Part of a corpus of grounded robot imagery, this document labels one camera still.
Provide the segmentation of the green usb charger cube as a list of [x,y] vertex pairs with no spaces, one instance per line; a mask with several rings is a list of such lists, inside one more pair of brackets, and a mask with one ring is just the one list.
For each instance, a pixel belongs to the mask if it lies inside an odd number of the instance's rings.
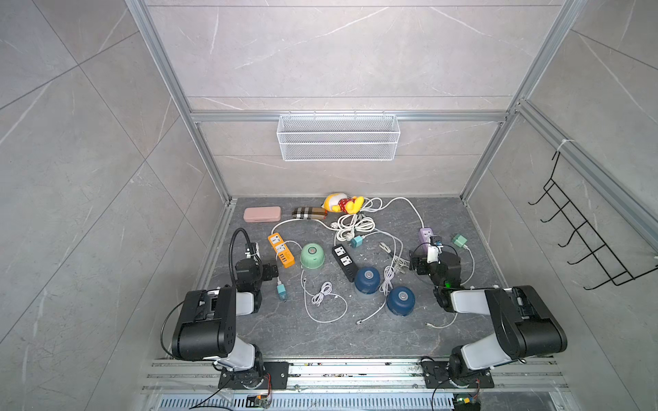
[[452,243],[457,248],[467,248],[466,246],[467,241],[468,240],[460,234],[457,234],[456,236],[454,236],[454,238],[452,238]]

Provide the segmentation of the blue meat grinder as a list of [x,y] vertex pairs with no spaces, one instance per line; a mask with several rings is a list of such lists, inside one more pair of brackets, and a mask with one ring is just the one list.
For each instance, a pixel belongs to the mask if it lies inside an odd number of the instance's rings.
[[387,310],[395,316],[406,317],[413,313],[416,296],[406,286],[394,287],[387,296]]
[[369,296],[378,291],[380,282],[380,272],[376,268],[362,267],[356,274],[354,286],[358,292]]

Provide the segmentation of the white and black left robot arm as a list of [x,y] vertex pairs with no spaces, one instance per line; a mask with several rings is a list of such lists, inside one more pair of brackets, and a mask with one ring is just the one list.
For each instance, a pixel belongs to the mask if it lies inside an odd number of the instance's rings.
[[262,352],[237,336],[236,319],[258,313],[262,284],[279,277],[276,264],[265,263],[258,246],[246,229],[234,231],[229,243],[229,284],[218,289],[188,292],[173,313],[178,313],[171,341],[165,330],[171,315],[160,329],[161,349],[174,360],[211,361],[221,373],[246,388],[256,388],[266,379]]

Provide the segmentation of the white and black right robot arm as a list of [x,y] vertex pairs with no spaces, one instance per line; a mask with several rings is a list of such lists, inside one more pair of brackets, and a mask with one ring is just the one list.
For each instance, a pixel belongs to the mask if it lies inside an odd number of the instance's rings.
[[466,385],[496,366],[566,350],[565,331],[534,287],[466,289],[459,256],[440,253],[431,243],[417,246],[409,258],[410,269],[431,280],[447,313],[478,314],[492,322],[492,334],[452,350],[447,364],[452,383]]

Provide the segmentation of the green meat grinder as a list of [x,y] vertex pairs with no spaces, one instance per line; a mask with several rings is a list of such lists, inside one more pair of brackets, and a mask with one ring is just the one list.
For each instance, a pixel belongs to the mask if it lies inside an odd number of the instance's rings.
[[300,253],[300,262],[306,270],[319,270],[325,264],[325,252],[317,243],[308,243]]

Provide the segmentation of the teal charger plug left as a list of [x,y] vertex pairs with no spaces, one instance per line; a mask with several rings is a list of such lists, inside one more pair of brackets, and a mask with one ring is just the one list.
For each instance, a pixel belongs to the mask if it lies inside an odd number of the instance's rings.
[[277,293],[278,293],[279,299],[281,299],[281,301],[287,301],[288,300],[288,295],[287,295],[286,288],[280,280],[278,280],[278,283],[277,283]]

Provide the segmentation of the teal charger plug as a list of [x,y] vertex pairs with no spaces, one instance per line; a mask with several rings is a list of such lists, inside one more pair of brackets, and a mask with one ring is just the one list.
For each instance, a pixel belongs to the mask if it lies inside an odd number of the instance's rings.
[[363,243],[364,243],[364,237],[363,236],[354,236],[350,240],[350,247],[351,248],[360,248],[361,246],[363,246]]
[[287,295],[286,288],[280,280],[278,280],[278,283],[277,283],[277,293],[278,293],[279,299],[281,299],[281,301],[287,301],[288,300],[288,295]]

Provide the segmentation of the orange power strip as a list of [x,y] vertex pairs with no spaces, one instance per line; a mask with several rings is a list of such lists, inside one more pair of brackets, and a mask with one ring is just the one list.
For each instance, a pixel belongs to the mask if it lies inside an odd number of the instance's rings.
[[293,254],[279,233],[272,233],[267,239],[285,269],[295,265]]

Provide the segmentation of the purple power strip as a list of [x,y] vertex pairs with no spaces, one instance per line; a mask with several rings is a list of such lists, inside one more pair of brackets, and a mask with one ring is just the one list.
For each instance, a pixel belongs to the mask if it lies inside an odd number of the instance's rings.
[[430,245],[432,239],[435,237],[434,231],[430,227],[423,227],[419,229],[418,238],[421,244]]

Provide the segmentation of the pink rectangular case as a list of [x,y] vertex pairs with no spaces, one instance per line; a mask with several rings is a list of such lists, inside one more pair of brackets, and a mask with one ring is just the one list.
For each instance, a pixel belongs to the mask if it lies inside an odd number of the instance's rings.
[[243,220],[250,224],[279,222],[281,217],[281,207],[248,207],[243,213]]

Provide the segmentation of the brown plaid pouch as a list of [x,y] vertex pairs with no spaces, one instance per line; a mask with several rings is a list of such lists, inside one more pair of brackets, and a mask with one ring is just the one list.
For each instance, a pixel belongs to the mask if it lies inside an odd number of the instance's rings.
[[296,207],[291,216],[293,219],[324,220],[328,211],[322,207]]

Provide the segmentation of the teal charger plug centre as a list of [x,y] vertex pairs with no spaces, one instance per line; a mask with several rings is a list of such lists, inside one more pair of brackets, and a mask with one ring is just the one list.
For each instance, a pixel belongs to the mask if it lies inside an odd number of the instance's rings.
[[363,246],[363,243],[364,243],[364,237],[363,236],[354,236],[350,240],[350,247],[351,248],[360,248],[361,246]]

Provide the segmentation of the black power strip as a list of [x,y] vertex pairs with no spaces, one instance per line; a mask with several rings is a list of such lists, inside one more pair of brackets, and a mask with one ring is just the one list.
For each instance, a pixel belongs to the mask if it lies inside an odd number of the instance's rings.
[[342,272],[350,283],[354,283],[359,267],[351,258],[348,250],[342,245],[336,245],[332,248],[332,255],[339,264]]

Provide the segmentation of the yellow duck plush toy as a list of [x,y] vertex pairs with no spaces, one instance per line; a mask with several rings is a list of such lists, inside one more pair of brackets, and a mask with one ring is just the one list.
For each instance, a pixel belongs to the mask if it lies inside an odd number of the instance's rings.
[[361,212],[365,198],[362,196],[349,197],[345,193],[334,193],[328,195],[323,202],[322,208],[327,212],[345,213],[345,214],[358,214]]

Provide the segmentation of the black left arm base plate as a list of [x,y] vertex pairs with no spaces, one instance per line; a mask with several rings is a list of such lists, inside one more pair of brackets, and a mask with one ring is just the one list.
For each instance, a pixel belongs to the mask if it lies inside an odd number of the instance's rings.
[[284,390],[289,379],[290,363],[286,361],[265,361],[241,372],[222,370],[218,387],[245,390]]

